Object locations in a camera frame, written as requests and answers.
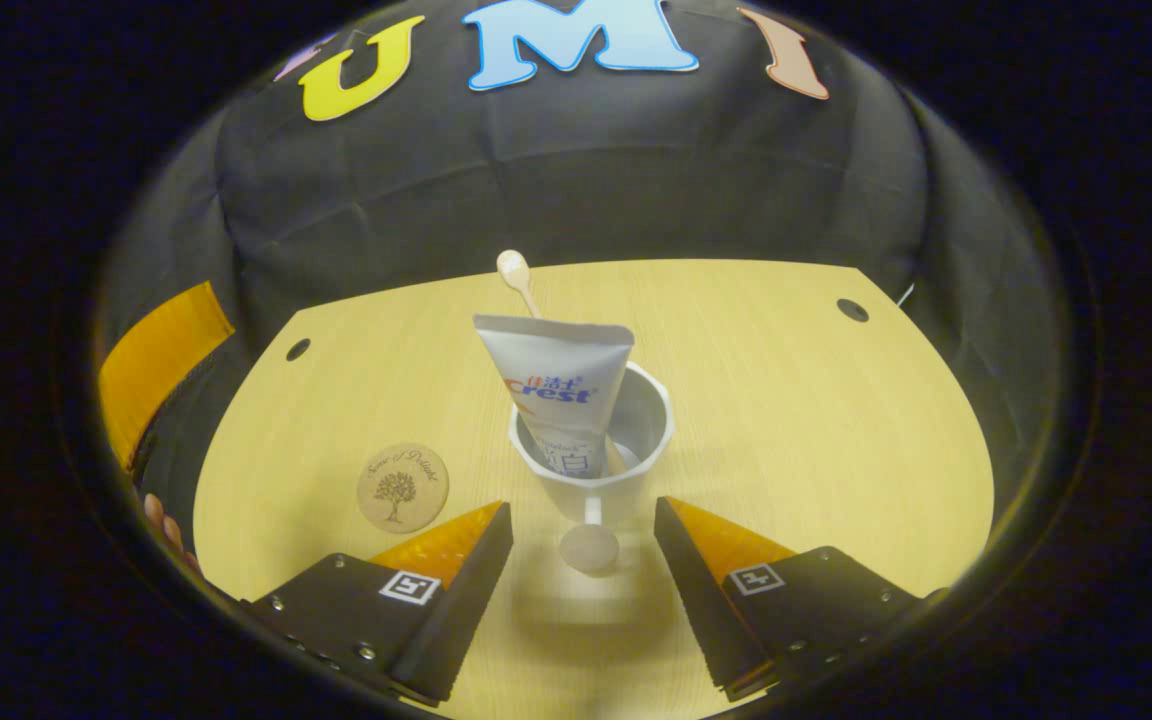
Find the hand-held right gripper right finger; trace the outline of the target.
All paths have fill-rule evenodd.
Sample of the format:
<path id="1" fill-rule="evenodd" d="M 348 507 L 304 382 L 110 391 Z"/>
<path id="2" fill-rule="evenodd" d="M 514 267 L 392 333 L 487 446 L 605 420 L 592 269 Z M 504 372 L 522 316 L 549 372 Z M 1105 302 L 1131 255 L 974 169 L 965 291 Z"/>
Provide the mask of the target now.
<path id="1" fill-rule="evenodd" d="M 654 536 L 732 702 L 823 683 L 925 602 L 840 548 L 794 551 L 676 497 L 658 498 Z"/>

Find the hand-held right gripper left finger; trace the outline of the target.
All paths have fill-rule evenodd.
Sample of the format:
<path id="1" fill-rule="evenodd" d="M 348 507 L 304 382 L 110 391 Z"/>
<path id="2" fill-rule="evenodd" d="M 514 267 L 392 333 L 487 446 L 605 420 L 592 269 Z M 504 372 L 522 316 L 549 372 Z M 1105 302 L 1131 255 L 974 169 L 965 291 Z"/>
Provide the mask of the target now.
<path id="1" fill-rule="evenodd" d="M 484 505 L 371 559 L 329 553 L 238 606 L 372 691 L 448 702 L 513 546 L 511 506 Z"/>

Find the round wooden coaster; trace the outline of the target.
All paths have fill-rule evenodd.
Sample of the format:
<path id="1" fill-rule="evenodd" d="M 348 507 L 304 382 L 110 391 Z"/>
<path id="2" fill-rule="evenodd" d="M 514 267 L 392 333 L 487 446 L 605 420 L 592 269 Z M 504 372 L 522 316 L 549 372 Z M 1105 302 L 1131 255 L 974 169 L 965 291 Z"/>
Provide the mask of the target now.
<path id="1" fill-rule="evenodd" d="M 356 497 L 371 525 L 393 535 L 410 535 L 429 526 L 444 510 L 449 473 L 433 448 L 392 445 L 364 462 Z"/>

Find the white cup with wooden handle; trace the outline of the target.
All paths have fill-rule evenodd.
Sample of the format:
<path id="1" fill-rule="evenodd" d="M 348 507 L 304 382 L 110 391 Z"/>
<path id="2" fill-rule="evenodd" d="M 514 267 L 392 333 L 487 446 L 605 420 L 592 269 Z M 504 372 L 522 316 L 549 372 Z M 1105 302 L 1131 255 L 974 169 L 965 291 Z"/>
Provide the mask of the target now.
<path id="1" fill-rule="evenodd" d="M 541 479 L 558 510 L 573 524 L 558 539 L 558 555 L 567 568 L 593 577 L 608 574 L 628 548 L 628 533 L 645 521 L 646 477 L 675 433 L 675 415 L 662 382 L 628 363 L 614 401 L 605 438 L 609 461 L 620 460 L 602 477 L 563 477 L 544 464 L 518 410 L 511 411 L 508 438 L 532 473 Z"/>

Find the white toothpaste tube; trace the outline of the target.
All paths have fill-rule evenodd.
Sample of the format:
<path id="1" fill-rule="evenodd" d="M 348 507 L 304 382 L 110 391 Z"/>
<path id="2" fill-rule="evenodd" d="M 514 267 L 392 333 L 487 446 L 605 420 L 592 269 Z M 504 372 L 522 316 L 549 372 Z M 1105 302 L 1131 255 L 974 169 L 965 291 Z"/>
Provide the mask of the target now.
<path id="1" fill-rule="evenodd" d="M 473 328 L 538 447 L 562 477 L 602 477 L 605 435 L 636 338 L 626 325 L 475 314 Z"/>

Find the white clear toothbrush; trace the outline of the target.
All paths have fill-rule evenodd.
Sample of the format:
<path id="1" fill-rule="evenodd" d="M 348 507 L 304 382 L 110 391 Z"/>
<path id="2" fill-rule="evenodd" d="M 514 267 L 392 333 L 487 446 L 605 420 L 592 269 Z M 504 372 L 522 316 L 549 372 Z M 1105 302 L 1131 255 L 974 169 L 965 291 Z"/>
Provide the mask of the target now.
<path id="1" fill-rule="evenodd" d="M 531 290 L 531 268 L 524 255 L 517 250 L 507 249 L 497 256 L 495 268 L 507 287 L 524 301 L 526 313 L 532 318 L 543 318 L 540 306 L 536 304 Z"/>

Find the light wooden desktop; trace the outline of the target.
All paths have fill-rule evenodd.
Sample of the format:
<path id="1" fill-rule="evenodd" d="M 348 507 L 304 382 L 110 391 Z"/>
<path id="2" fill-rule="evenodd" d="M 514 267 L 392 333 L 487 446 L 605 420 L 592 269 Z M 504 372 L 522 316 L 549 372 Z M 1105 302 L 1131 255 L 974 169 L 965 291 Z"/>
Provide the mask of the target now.
<path id="1" fill-rule="evenodd" d="M 573 524 L 508 438 L 473 314 L 525 314 L 498 274 L 308 306 L 285 323 L 212 437 L 194 510 L 212 584 L 256 600 L 332 552 L 397 543 L 358 509 L 376 450 L 444 458 L 438 521 L 511 506 L 513 544 L 442 712 L 456 720 L 694 720 L 726 710 L 653 537 L 676 497 L 794 551 L 833 546 L 923 597 L 986 547 L 995 473 L 963 389 L 859 270 L 652 260 L 543 266 L 545 318 L 626 325 L 675 433 L 609 577 L 573 573 Z M 838 310 L 852 300 L 870 314 Z M 285 353 L 312 347 L 296 363 Z"/>

